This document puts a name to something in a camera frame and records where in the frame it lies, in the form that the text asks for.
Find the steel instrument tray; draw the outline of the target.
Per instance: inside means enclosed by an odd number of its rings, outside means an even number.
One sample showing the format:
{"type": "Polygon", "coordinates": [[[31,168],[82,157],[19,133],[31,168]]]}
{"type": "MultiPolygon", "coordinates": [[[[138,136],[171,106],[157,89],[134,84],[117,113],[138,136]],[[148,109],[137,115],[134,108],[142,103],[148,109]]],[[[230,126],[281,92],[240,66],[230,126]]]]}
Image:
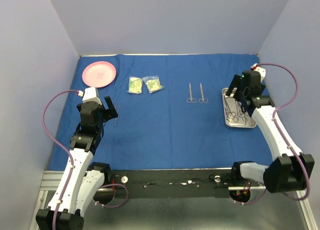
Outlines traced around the steel instrument tray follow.
{"type": "Polygon", "coordinates": [[[226,125],[233,128],[255,128],[256,122],[249,116],[248,112],[244,113],[242,111],[241,102],[234,98],[236,88],[233,89],[230,96],[226,95],[227,91],[228,88],[222,89],[222,103],[226,125]]]}

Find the steel scissors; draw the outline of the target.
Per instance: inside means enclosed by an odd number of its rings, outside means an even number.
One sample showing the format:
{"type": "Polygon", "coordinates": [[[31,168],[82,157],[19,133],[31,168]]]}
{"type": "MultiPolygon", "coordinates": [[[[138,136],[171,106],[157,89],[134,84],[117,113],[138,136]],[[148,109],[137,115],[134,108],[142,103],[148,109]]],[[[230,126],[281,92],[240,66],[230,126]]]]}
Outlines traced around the steel scissors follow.
{"type": "Polygon", "coordinates": [[[208,103],[208,99],[205,98],[202,83],[199,84],[199,87],[200,87],[200,95],[201,95],[201,97],[199,98],[198,102],[201,103],[201,104],[206,104],[206,103],[208,103]]]}
{"type": "Polygon", "coordinates": [[[192,85],[189,83],[189,98],[186,100],[188,103],[196,103],[196,99],[193,97],[192,85]]]}

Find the green gauze packet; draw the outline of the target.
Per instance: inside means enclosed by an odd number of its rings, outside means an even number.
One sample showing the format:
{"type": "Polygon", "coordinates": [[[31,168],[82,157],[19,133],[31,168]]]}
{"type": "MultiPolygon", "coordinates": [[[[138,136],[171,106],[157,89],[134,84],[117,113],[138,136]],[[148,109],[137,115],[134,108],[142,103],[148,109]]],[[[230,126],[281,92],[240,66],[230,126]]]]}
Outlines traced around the green gauze packet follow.
{"type": "Polygon", "coordinates": [[[147,76],[143,77],[142,80],[145,83],[149,93],[154,93],[164,88],[160,82],[159,76],[147,76]]]}
{"type": "Polygon", "coordinates": [[[130,76],[127,92],[131,94],[141,94],[142,86],[143,86],[142,78],[130,76]]]}

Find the pink plastic plate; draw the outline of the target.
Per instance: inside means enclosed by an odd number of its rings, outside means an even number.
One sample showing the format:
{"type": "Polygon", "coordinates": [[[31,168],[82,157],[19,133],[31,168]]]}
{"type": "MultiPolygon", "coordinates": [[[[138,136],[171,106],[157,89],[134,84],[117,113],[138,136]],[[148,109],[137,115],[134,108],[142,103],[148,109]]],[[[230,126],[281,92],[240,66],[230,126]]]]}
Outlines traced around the pink plastic plate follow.
{"type": "Polygon", "coordinates": [[[113,64],[97,61],[89,64],[82,73],[83,82],[89,87],[103,88],[116,78],[117,71],[113,64]]]}

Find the blue surgical drape cloth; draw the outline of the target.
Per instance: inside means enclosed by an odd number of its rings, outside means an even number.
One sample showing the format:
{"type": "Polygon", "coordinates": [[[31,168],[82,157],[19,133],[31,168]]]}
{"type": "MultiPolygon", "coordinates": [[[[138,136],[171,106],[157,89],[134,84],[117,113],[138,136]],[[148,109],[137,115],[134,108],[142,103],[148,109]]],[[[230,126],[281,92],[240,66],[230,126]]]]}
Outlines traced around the blue surgical drape cloth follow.
{"type": "Polygon", "coordinates": [[[269,165],[272,155],[258,127],[230,128],[224,119],[222,89],[234,75],[259,61],[256,55],[185,55],[82,57],[71,88],[82,90],[91,63],[113,64],[115,80],[99,90],[119,111],[107,122],[94,155],[113,170],[231,167],[236,161],[269,165]],[[128,93],[129,77],[159,76],[162,90],[128,93]],[[196,103],[188,103],[189,83],[196,103]],[[208,103],[199,103],[202,83],[208,103]]]}

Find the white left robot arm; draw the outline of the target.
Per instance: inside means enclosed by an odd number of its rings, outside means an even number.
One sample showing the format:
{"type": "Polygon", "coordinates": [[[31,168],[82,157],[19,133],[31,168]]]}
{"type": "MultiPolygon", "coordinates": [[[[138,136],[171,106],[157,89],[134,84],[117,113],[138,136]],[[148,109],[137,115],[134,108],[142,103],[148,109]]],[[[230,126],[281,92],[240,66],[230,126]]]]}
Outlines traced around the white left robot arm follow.
{"type": "Polygon", "coordinates": [[[85,210],[97,190],[113,185],[110,166],[91,162],[104,135],[104,123],[118,116],[110,96],[105,101],[106,106],[98,96],[83,96],[77,105],[80,122],[56,192],[47,207],[37,211],[39,229],[82,229],[85,210]]]}

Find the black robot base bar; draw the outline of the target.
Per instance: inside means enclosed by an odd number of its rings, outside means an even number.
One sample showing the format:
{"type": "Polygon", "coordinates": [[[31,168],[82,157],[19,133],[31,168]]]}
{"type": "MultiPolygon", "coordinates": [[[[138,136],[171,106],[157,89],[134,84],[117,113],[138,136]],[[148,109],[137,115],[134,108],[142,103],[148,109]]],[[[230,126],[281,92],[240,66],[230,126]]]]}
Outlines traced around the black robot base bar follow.
{"type": "Polygon", "coordinates": [[[94,200],[139,198],[229,198],[248,199],[260,184],[247,179],[233,179],[231,168],[104,170],[102,186],[94,200]]]}

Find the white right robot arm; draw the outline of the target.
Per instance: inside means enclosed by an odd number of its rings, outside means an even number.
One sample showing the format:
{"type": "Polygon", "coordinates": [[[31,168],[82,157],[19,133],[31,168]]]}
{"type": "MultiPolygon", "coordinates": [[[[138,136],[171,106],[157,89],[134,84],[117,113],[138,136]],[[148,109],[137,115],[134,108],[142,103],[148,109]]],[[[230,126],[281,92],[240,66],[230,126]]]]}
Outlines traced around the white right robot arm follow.
{"type": "Polygon", "coordinates": [[[261,130],[272,155],[269,166],[252,161],[235,162],[230,180],[240,186],[248,179],[263,184],[270,193],[310,191],[310,176],[315,164],[310,154],[304,154],[289,136],[276,112],[274,102],[263,95],[263,69],[235,75],[226,92],[240,103],[261,130]]]}

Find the steel surgical instruments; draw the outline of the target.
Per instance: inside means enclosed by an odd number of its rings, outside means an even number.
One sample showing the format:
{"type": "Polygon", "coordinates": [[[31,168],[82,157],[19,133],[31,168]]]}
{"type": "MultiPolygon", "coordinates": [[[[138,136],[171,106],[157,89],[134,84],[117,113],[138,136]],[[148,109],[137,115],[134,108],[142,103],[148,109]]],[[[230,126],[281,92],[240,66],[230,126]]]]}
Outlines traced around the steel surgical instruments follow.
{"type": "Polygon", "coordinates": [[[240,102],[228,96],[223,99],[226,124],[230,127],[245,127],[249,119],[248,114],[242,111],[240,102]]]}

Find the aluminium table edge rail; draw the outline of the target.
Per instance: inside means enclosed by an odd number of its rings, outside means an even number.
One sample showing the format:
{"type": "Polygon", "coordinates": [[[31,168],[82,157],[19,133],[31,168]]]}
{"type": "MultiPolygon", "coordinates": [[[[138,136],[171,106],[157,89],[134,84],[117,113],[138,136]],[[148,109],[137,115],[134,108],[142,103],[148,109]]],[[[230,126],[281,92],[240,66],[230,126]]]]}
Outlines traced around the aluminium table edge rail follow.
{"type": "Polygon", "coordinates": [[[140,53],[140,54],[104,54],[104,55],[80,55],[79,57],[111,57],[116,55],[125,55],[125,56],[185,56],[185,55],[215,55],[215,54],[234,54],[234,53],[211,53],[211,54],[203,54],[203,53],[187,53],[187,54],[157,54],[157,53],[140,53]]]}

